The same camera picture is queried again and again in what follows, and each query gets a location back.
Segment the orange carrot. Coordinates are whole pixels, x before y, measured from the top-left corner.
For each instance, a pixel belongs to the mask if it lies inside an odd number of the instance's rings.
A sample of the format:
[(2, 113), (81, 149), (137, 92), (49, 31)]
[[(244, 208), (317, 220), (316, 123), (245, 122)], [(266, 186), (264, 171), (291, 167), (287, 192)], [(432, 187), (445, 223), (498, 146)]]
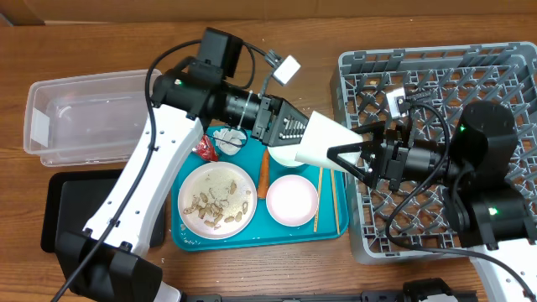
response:
[(269, 185), (270, 185), (270, 154), (267, 149), (265, 149), (262, 157), (262, 162), (260, 166), (259, 171), (259, 178), (258, 178), (258, 198), (259, 199), (265, 199)]

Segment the pink plate with peanuts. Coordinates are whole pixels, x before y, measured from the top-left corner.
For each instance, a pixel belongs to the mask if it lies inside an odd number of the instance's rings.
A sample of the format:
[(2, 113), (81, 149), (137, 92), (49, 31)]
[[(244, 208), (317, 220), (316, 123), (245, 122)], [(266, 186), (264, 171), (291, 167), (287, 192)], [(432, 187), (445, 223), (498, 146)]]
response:
[(177, 209), (191, 232), (221, 240), (237, 235), (249, 224), (257, 201), (256, 185), (244, 169), (212, 162), (194, 169), (182, 182)]

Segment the clear plastic bin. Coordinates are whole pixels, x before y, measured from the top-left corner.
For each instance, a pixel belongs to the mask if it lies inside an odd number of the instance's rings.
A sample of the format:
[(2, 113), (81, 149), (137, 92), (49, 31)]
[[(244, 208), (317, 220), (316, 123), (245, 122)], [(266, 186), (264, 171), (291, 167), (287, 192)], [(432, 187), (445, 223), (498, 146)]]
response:
[(29, 88), (23, 149), (47, 167), (127, 161), (148, 118), (146, 70), (37, 81)]

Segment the grey dishwasher rack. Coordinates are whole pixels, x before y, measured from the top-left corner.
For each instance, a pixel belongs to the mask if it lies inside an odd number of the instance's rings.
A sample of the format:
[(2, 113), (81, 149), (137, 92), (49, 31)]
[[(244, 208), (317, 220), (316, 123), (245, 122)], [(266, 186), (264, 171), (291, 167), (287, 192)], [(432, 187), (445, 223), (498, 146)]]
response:
[[(440, 119), (454, 128), (464, 106), (478, 101), (499, 102), (514, 115), (518, 144), (508, 179), (530, 209), (536, 207), (536, 47), (530, 42), (469, 44), (405, 49), (354, 50), (342, 53), (331, 78), (335, 119), (346, 128), (385, 122), (388, 92), (430, 91), (428, 106), (413, 116), (412, 135), (443, 141)], [(345, 178), (354, 258), (380, 264), (415, 258), (394, 245), (409, 239), (428, 247), (456, 247), (458, 239), (443, 215), (442, 188), (431, 186), (396, 211), (414, 188), (405, 182), (391, 191), (380, 180), (369, 189), (352, 176)]]

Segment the red snack wrapper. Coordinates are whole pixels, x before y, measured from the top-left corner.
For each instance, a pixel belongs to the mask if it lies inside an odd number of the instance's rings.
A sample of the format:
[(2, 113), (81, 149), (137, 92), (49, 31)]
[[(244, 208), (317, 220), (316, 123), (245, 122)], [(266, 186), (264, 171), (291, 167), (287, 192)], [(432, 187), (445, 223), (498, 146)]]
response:
[(202, 136), (201, 141), (193, 148), (193, 152), (205, 161), (216, 162), (219, 160), (219, 156), (206, 134)]

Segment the white tissue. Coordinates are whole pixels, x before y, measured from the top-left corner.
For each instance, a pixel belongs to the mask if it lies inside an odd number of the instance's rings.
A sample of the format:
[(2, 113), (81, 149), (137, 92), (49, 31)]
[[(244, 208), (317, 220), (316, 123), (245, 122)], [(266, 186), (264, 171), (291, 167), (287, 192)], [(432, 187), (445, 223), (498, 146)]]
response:
[(215, 140), (217, 148), (229, 156), (237, 154), (248, 140), (245, 132), (232, 128), (221, 128), (211, 136)]

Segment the white cup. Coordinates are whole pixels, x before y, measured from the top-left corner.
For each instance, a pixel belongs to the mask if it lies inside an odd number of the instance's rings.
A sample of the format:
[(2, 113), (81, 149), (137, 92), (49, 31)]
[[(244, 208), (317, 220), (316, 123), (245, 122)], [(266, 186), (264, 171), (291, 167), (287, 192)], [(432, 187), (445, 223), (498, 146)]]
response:
[(295, 161), (345, 172), (341, 166), (327, 158), (328, 148), (361, 143), (362, 141), (361, 134), (357, 134), (329, 117), (313, 111), (304, 136), (298, 145)]

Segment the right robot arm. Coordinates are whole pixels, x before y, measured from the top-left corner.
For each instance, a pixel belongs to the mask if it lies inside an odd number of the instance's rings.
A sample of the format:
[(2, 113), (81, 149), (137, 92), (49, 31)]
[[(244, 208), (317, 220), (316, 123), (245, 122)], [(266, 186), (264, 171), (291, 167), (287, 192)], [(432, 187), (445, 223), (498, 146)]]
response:
[[(412, 121), (394, 129), (376, 122), (354, 130), (371, 133), (371, 140), (330, 147), (328, 159), (371, 189), (379, 180), (388, 181), (391, 191), (405, 181), (416, 182), (385, 221), (390, 242), (408, 250), (470, 258), (490, 300), (534, 301), (536, 267), (528, 258), (536, 252), (536, 223), (524, 196), (506, 178), (518, 144), (511, 111), (494, 102), (473, 102), (450, 128), (427, 103), (401, 106), (436, 116), (443, 143), (413, 140)], [(396, 216), (432, 185), (444, 188), (444, 213), (459, 237), (459, 248), (428, 248), (391, 233)]]

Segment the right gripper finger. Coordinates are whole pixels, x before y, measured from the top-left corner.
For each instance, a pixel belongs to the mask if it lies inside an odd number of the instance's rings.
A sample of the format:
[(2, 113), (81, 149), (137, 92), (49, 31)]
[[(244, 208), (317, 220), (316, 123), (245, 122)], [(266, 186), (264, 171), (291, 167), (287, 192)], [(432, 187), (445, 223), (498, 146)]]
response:
[(355, 128), (355, 133), (357, 134), (371, 133), (372, 135), (383, 135), (384, 131), (385, 121), (364, 124)]
[[(350, 143), (327, 149), (327, 158), (343, 168), (347, 173), (364, 183), (367, 187), (376, 187), (379, 179), (380, 162), (378, 156), (382, 153), (380, 140), (361, 143)], [(359, 153), (363, 167), (344, 159), (344, 154)]]

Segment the pink bowl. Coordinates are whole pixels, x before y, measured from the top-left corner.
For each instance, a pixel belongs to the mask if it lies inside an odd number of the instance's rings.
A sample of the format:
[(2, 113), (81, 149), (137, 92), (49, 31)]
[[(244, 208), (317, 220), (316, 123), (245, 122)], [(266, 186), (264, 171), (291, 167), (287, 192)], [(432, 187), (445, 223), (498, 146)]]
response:
[(314, 185), (297, 174), (276, 179), (266, 195), (269, 214), (286, 227), (300, 227), (309, 222), (315, 216), (319, 203)]

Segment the white bowl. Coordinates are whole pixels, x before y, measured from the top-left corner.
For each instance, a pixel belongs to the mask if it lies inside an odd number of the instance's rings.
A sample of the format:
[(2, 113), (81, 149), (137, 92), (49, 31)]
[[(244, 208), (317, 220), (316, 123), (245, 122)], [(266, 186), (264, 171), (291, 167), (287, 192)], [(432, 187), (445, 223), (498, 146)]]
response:
[(298, 148), (298, 144), (268, 147), (268, 152), (278, 164), (288, 168), (295, 168), (303, 165), (303, 163), (295, 160)]

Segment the black tray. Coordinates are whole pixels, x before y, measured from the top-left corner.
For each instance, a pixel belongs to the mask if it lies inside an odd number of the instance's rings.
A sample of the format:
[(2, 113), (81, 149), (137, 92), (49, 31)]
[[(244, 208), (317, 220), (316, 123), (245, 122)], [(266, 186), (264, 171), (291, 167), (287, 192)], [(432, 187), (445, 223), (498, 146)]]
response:
[(55, 250), (63, 232), (81, 232), (108, 197), (120, 169), (59, 172), (49, 181), (40, 246)]

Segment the teal serving tray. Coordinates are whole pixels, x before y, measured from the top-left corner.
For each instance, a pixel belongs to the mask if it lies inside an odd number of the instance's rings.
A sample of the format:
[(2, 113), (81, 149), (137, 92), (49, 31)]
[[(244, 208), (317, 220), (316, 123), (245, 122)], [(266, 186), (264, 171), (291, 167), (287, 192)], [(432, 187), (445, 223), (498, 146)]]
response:
[[(205, 164), (206, 161), (192, 153), (183, 163), (180, 172), (175, 178), (171, 189), (171, 236), (175, 244), (188, 252), (205, 250), (218, 250), (227, 248), (256, 247), (275, 244), (308, 242), (338, 238), (348, 227), (349, 214), (347, 210), (345, 175), (335, 172), (336, 191), (339, 205), (339, 222), (341, 234), (336, 232), (336, 223), (333, 210), (331, 174), (328, 169), (324, 170), (323, 186), (321, 192), (321, 207), (318, 221), (318, 231), (313, 232), (314, 221), (309, 221), (303, 226), (283, 226), (271, 217), (264, 200), (260, 200), (256, 207), (253, 219), (233, 237), (221, 240), (208, 240), (197, 236), (185, 227), (177, 209), (177, 198), (180, 185), (194, 169)], [(270, 161), (270, 179), (287, 174), (298, 174), (305, 177), (313, 185), (318, 184), (319, 169), (315, 166), (302, 165), (298, 168), (286, 168), (276, 161)]]

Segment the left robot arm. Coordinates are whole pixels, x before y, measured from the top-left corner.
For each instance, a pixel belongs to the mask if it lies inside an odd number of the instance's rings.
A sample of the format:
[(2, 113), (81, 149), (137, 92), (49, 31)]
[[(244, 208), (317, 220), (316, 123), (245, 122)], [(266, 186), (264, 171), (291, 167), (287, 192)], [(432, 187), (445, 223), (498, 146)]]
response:
[(302, 139), (304, 113), (282, 97), (229, 83), (244, 40), (208, 28), (196, 44), (196, 56), (163, 75), (146, 75), (148, 120), (133, 154), (81, 232), (59, 236), (63, 291), (96, 301), (181, 301), (146, 254), (175, 177), (211, 122), (246, 129), (269, 147)]

